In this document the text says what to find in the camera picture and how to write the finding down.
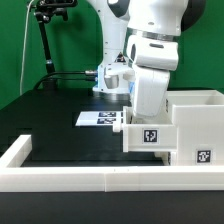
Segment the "black cable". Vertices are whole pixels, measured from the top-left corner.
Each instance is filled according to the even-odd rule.
[[[85,71],[51,72],[51,73],[48,73],[47,75],[45,75],[44,77],[42,77],[41,79],[48,78],[48,77],[51,77],[51,76],[54,76],[54,75],[85,75],[85,74],[86,74]]]
[[[65,81],[91,81],[94,82],[95,81],[95,77],[87,77],[87,78],[77,78],[77,79],[68,79],[68,78],[42,78],[39,82],[36,83],[36,85],[34,86],[34,90],[37,90],[40,86],[40,84],[48,79],[54,79],[54,80],[65,80]]]

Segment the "white plastic part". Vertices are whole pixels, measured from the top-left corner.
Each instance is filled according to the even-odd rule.
[[[139,66],[174,71],[178,65],[176,42],[167,42],[132,35],[128,39],[127,55]]]
[[[167,92],[154,119],[134,119],[124,108],[124,152],[156,152],[173,166],[224,165],[224,95],[217,91]],[[156,139],[147,139],[156,132]]]
[[[123,125],[121,122],[114,122],[113,123],[113,132],[121,132],[123,130]]]
[[[30,136],[0,159],[0,192],[224,190],[224,166],[18,168],[13,160],[24,148],[31,150]]]
[[[118,0],[108,0],[108,3],[110,4],[116,4],[118,2]]]
[[[133,114],[136,117],[155,117],[164,102],[170,73],[133,65],[135,84],[132,93]]]
[[[128,27],[150,33],[180,36],[188,0],[131,0]]]
[[[105,67],[104,80],[108,89],[115,89],[117,93],[129,94],[129,82],[125,79],[134,71],[126,63],[111,63]]]

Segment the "cable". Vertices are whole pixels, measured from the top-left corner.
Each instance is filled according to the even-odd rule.
[[[23,82],[24,82],[24,68],[25,68],[25,57],[26,57],[26,43],[27,43],[27,32],[28,32],[28,24],[29,24],[29,12],[32,6],[32,3],[35,0],[31,0],[27,7],[26,14],[26,23],[25,23],[25,32],[24,32],[24,42],[23,42],[23,59],[22,59],[22,70],[20,76],[20,95],[23,94]]]
[[[65,80],[65,81],[90,81],[90,82],[95,82],[96,81],[95,77],[77,78],[77,79],[68,79],[68,78],[59,78],[59,77],[57,77],[57,78],[53,78],[53,77],[49,78],[49,77],[47,77],[47,78],[43,78],[39,82],[37,82],[37,84],[33,87],[33,89],[37,90],[39,88],[40,84],[42,82],[44,82],[44,81],[47,81],[48,79],[51,79],[51,80],[52,79],[54,79],[54,80]]]
[[[85,72],[84,71],[71,71],[71,72],[65,72],[65,71],[61,71],[61,72],[51,72],[47,75],[45,75],[44,77],[42,77],[41,79],[45,79],[54,75],[84,75]]]

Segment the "black stand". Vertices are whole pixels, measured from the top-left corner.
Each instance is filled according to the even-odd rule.
[[[39,23],[41,38],[44,47],[45,59],[46,59],[46,70],[47,74],[55,72],[55,66],[51,58],[50,48],[48,44],[47,33],[45,29],[45,24],[50,23],[51,18],[56,16],[62,16],[64,21],[68,20],[68,14],[66,7],[74,7],[77,5],[77,1],[68,1],[68,3],[46,3],[45,1],[38,1],[35,10],[35,17]],[[56,90],[57,80],[49,78],[43,81],[44,90]]]

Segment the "table surface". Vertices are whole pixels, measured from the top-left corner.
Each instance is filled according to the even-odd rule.
[[[0,111],[0,153],[32,134],[24,167],[161,165],[151,153],[122,153],[112,127],[75,127],[80,111],[122,111],[127,101],[87,89],[29,91]],[[7,223],[223,223],[224,192],[0,193]]]

